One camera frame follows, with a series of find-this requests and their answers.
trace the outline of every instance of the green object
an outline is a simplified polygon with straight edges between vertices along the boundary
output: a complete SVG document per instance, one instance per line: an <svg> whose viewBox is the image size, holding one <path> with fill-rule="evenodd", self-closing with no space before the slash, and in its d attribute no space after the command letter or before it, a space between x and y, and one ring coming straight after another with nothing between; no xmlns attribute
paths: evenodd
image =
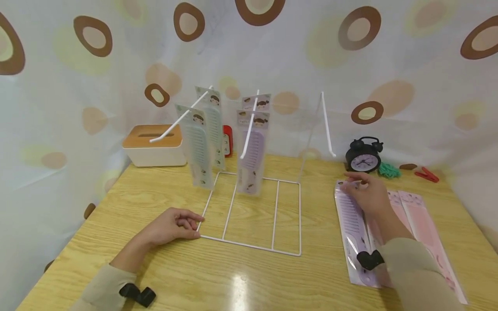
<svg viewBox="0 0 498 311"><path fill-rule="evenodd" d="M377 169L379 176L386 177L387 179L393 179L394 177L400 177L401 172L399 169L390 165L389 163L382 162Z"/></svg>

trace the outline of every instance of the red object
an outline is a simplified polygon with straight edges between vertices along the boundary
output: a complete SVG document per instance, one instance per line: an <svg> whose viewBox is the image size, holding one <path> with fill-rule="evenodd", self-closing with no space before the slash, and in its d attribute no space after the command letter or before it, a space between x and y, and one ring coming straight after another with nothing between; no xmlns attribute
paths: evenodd
<svg viewBox="0 0 498 311"><path fill-rule="evenodd" d="M232 135L232 128L228 125L223 125L223 154L225 158L231 157L234 148L234 139Z"/></svg>
<svg viewBox="0 0 498 311"><path fill-rule="evenodd" d="M422 178L425 178L429 181L432 181L433 183L437 183L439 181L439 178L432 174L428 169L426 169L425 167L422 166L422 171L424 171L424 173L422 172L415 172L415 175L417 175L418 177L422 177Z"/></svg>

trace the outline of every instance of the purple comb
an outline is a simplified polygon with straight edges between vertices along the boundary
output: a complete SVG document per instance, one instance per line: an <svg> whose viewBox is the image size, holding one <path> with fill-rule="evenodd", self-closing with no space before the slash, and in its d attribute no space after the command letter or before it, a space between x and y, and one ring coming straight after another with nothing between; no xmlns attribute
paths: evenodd
<svg viewBox="0 0 498 311"><path fill-rule="evenodd" d="M356 259L360 252L367 252L367 245L363 237L365 236L365 225L362 211L356 202L348 195L336 191L336 205L341 209L339 223L344 230L345 244L347 245L348 259L356 269L360 280L367 286L376 287L377 281L373 271L363 268Z"/></svg>
<svg viewBox="0 0 498 311"><path fill-rule="evenodd" d="M243 132L243 137L246 137L247 131ZM256 174L264 156L264 136L263 134L252 131L249 137L248 149L242 160L241 166L248 171L248 178L243 184L241 192L247 194L255 194L257 192Z"/></svg>

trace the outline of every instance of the person's left hand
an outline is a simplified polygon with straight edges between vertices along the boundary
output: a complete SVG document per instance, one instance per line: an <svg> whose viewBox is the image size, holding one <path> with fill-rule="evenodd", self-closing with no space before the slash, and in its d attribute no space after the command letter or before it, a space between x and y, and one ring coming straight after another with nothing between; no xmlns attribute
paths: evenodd
<svg viewBox="0 0 498 311"><path fill-rule="evenodd" d="M152 246L164 245L177 238L196 239L201 237L197 222L204 217L188 209L170 207L137 235Z"/></svg>

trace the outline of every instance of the black alarm clock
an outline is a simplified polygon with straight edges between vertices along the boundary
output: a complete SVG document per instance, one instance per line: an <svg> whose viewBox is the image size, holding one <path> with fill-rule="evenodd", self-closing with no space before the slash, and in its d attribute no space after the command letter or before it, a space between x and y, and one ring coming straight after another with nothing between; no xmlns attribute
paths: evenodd
<svg viewBox="0 0 498 311"><path fill-rule="evenodd" d="M363 139L370 138L376 140L371 145L365 144ZM364 136L354 140L349 144L350 149L346 152L348 171L370 173L380 166L378 153L383 149L383 142L378 138Z"/></svg>

